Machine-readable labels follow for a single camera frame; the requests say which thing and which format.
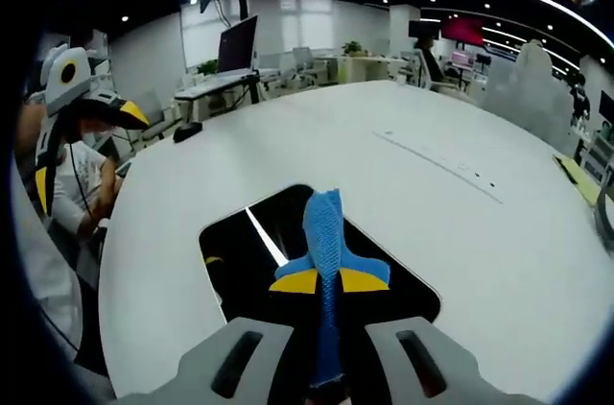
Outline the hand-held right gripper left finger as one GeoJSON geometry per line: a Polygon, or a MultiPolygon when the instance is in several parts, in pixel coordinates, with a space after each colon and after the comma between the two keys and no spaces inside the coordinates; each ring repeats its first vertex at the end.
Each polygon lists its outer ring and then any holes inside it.
{"type": "Polygon", "coordinates": [[[177,375],[119,404],[266,404],[294,329],[237,318],[185,353],[177,375]]]}

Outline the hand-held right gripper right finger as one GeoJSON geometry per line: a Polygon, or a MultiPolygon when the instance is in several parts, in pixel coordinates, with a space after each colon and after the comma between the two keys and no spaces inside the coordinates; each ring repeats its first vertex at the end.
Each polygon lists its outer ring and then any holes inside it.
{"type": "Polygon", "coordinates": [[[342,355],[361,404],[526,404],[379,277],[341,269],[342,355]]]}

